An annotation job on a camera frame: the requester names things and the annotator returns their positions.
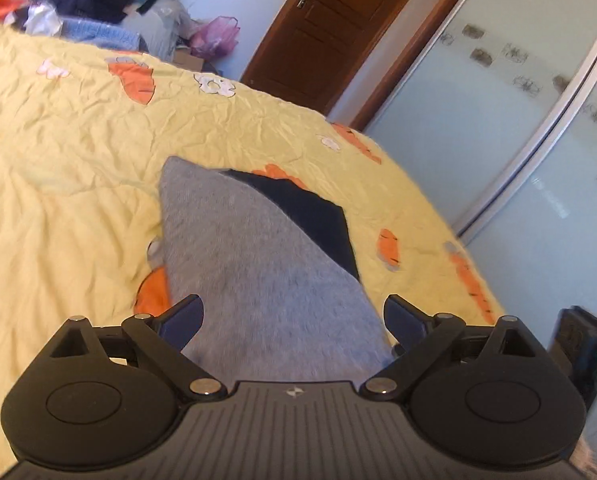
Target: cardboard box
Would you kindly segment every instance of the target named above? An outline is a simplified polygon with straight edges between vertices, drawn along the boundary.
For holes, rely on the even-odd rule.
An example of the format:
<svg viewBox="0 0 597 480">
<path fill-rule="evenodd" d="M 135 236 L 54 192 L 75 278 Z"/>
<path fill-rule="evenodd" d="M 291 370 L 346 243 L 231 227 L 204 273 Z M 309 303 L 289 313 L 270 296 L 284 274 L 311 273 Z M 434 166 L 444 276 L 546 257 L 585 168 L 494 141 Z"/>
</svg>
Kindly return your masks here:
<svg viewBox="0 0 597 480">
<path fill-rule="evenodd" d="M 192 72 L 201 72 L 203 70 L 204 60 L 200 57 L 190 55 L 190 51 L 184 48 L 176 49 L 172 64 L 178 68 L 191 70 Z"/>
</svg>

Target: black plastic device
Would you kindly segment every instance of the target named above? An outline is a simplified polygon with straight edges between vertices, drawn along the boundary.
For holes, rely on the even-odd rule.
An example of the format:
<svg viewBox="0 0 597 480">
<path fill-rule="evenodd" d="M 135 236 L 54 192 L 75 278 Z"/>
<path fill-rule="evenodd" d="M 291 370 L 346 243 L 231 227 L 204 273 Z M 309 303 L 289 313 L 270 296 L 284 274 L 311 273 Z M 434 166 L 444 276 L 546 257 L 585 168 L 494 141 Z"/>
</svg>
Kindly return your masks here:
<svg viewBox="0 0 597 480">
<path fill-rule="evenodd" d="M 597 317 L 579 306 L 563 310 L 549 354 L 589 410 L 597 397 Z"/>
<path fill-rule="evenodd" d="M 578 309 L 562 316 L 597 330 Z M 568 458 L 584 398 L 517 317 L 467 326 L 398 296 L 384 317 L 402 355 L 359 391 L 243 381 L 231 393 L 180 353 L 202 323 L 197 296 L 120 327 L 70 318 L 3 402 L 19 459 L 3 479 L 583 478 Z"/>
</svg>

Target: blue towel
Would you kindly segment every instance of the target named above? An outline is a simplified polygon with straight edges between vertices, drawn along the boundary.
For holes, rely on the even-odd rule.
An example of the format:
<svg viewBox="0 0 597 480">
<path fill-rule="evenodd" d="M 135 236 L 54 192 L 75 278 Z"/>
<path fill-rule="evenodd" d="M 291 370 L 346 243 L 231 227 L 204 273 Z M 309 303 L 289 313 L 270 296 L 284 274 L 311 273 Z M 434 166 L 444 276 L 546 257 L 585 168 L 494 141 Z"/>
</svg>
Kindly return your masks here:
<svg viewBox="0 0 597 480">
<path fill-rule="evenodd" d="M 140 37 L 136 32 L 84 18 L 63 18 L 61 37 L 78 43 L 91 43 L 111 50 L 138 51 Z"/>
</svg>

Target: gray sock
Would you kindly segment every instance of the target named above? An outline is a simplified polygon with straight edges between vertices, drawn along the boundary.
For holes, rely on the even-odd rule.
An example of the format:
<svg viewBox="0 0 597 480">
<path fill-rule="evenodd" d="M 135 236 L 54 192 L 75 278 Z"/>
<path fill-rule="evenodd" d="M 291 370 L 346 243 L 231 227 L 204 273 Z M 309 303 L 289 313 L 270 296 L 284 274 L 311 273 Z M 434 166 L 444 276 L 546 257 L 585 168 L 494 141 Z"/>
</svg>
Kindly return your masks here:
<svg viewBox="0 0 597 480">
<path fill-rule="evenodd" d="M 205 306 L 183 353 L 228 387 L 359 385 L 392 360 L 360 283 L 262 194 L 170 157 L 160 195 L 172 302 L 198 294 Z"/>
</svg>

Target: wooden door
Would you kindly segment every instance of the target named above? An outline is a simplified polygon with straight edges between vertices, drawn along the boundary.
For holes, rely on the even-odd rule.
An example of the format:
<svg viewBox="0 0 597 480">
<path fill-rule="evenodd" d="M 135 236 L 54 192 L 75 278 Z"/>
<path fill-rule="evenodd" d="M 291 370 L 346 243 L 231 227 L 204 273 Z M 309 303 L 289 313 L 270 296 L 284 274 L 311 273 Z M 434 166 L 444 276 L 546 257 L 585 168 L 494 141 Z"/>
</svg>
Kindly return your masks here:
<svg viewBox="0 0 597 480">
<path fill-rule="evenodd" d="M 242 81 L 327 113 L 407 0 L 288 0 Z"/>
</svg>

